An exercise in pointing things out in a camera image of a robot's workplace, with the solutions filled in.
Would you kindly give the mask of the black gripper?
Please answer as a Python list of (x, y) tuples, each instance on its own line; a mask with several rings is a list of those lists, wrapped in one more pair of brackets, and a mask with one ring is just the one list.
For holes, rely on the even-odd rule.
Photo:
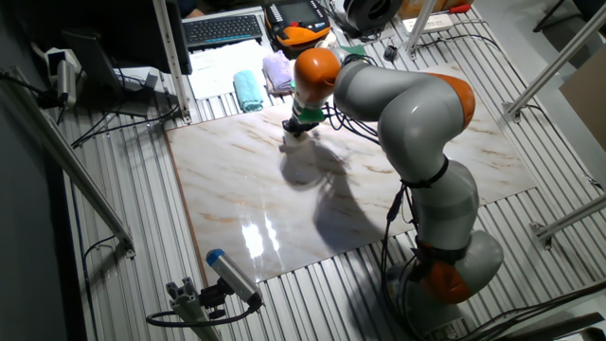
[(299, 135), (300, 138), (306, 136), (306, 132), (317, 127), (318, 123), (299, 123), (296, 119), (290, 118), (282, 121), (282, 127), (285, 130), (285, 136), (293, 137)]

